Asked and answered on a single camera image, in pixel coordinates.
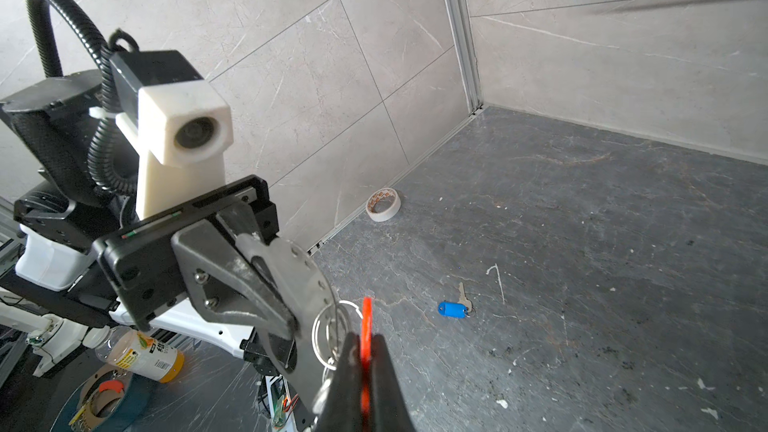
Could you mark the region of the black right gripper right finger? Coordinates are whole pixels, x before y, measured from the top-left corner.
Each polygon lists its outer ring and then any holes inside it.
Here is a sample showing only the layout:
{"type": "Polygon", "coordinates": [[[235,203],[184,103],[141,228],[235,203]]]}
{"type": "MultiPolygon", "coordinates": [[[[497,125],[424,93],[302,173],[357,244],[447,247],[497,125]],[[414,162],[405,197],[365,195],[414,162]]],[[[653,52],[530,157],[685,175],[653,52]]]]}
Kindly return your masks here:
{"type": "Polygon", "coordinates": [[[372,338],[368,370],[368,427],[373,432],[415,432],[383,335],[372,338]]]}

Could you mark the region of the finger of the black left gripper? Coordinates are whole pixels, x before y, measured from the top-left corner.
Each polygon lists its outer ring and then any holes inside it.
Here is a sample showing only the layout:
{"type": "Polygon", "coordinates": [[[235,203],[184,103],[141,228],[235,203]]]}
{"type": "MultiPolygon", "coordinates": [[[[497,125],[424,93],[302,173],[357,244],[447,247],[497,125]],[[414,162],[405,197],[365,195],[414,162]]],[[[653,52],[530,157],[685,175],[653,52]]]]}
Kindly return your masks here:
{"type": "Polygon", "coordinates": [[[267,240],[250,206],[239,202],[215,215],[240,256],[219,279],[219,312],[290,312],[300,273],[299,252],[288,241],[267,240]]]}
{"type": "Polygon", "coordinates": [[[210,221],[175,232],[170,243],[189,299],[206,321],[294,337],[294,315],[210,221]]]}

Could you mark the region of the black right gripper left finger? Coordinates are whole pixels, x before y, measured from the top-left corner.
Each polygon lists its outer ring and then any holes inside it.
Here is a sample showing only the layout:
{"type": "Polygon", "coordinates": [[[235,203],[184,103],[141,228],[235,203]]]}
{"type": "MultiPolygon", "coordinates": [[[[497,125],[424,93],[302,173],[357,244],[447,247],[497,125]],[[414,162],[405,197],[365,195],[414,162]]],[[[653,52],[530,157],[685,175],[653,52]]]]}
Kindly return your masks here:
{"type": "Polygon", "coordinates": [[[363,413],[363,366],[360,338],[349,332],[344,340],[337,370],[331,381],[325,407],[319,416],[317,432],[361,432],[363,413]]]}

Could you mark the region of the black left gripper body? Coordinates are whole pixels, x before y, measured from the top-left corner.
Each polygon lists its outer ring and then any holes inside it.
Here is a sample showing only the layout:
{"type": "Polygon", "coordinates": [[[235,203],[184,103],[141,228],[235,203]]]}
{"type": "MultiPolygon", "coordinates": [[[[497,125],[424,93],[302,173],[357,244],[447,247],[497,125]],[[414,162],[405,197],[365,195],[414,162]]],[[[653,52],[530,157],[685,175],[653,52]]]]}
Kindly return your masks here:
{"type": "Polygon", "coordinates": [[[171,248],[172,235],[200,220],[210,221],[224,235],[215,215],[239,202],[251,207],[265,239],[277,237],[277,209],[267,182],[251,175],[94,242],[97,261],[136,328],[148,331],[183,299],[190,301],[171,248]]]}

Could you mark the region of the red plastic key tag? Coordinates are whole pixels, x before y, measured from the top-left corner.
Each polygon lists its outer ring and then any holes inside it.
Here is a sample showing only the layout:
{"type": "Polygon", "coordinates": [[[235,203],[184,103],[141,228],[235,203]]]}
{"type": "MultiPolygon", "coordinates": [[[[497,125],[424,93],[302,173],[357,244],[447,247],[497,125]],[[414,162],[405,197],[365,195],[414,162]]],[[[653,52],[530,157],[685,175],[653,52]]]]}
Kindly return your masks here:
{"type": "Polygon", "coordinates": [[[365,297],[362,303],[362,325],[360,334],[360,361],[362,366],[362,389],[361,389],[361,413],[363,418],[363,429],[369,429],[370,415],[370,363],[371,363],[371,344],[373,332],[373,299],[365,297]]]}

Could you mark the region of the blue plastic key tag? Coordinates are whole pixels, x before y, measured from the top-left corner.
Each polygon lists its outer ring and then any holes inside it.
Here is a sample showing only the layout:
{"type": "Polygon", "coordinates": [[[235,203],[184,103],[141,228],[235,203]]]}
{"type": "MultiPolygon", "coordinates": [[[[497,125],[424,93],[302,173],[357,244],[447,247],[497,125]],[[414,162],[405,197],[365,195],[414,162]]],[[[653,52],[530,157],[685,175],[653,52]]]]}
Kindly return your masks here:
{"type": "Polygon", "coordinates": [[[467,318],[470,314],[466,305],[457,302],[440,302],[438,312],[441,316],[449,318],[467,318]]]}

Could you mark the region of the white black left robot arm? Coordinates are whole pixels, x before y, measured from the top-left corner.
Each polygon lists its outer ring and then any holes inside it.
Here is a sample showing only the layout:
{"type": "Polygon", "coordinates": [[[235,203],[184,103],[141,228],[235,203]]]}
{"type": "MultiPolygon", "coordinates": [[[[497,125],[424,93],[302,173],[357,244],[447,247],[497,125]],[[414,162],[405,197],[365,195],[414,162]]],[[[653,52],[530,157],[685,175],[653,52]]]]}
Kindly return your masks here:
{"type": "Polygon", "coordinates": [[[311,348],[322,275],[262,178],[226,181],[230,107],[180,54],[54,72],[1,118],[42,174],[14,204],[26,245],[4,287],[60,325],[162,329],[280,371],[311,348]]]}

